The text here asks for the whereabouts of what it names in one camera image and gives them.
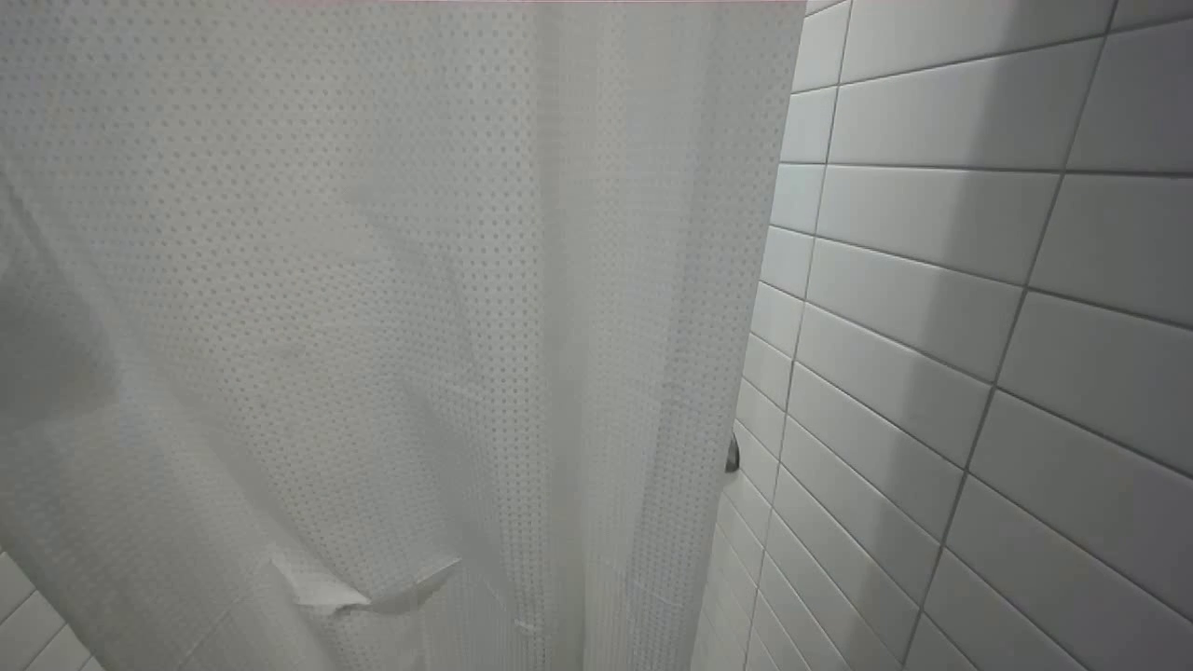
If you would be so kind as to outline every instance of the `white shower curtain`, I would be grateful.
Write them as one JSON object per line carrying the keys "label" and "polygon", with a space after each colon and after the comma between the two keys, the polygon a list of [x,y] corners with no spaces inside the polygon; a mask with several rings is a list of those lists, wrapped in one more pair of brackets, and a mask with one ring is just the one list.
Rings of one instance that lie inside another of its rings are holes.
{"label": "white shower curtain", "polygon": [[0,6],[0,549],[106,671],[683,671],[796,5]]}

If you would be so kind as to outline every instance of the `textured fabric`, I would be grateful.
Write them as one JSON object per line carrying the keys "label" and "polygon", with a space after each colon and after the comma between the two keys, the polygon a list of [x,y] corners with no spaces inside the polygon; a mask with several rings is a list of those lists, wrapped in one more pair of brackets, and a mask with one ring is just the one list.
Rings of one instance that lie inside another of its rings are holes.
{"label": "textured fabric", "polygon": [[796,12],[0,6],[0,545],[110,671],[683,671]]}

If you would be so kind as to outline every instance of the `curtain fold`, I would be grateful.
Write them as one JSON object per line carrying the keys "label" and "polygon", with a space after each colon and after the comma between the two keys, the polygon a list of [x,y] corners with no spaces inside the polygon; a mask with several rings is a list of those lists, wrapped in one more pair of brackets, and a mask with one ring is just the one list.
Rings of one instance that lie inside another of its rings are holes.
{"label": "curtain fold", "polygon": [[3,5],[0,545],[110,671],[683,671],[796,5]]}

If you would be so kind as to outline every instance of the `shower curtain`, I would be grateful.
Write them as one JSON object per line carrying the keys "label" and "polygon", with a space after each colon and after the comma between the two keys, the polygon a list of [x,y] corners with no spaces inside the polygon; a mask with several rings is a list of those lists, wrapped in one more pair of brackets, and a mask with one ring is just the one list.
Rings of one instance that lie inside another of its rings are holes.
{"label": "shower curtain", "polygon": [[796,5],[0,6],[0,549],[106,671],[683,671]]}

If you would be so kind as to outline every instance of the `bathroom wall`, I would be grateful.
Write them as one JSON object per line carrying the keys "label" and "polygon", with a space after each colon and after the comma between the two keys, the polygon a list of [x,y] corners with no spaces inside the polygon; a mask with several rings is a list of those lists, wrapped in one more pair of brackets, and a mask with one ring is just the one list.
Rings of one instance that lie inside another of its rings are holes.
{"label": "bathroom wall", "polygon": [[811,0],[697,671],[1193,668],[1193,5]]}
{"label": "bathroom wall", "polygon": [[0,553],[0,671],[99,671],[59,611]]}

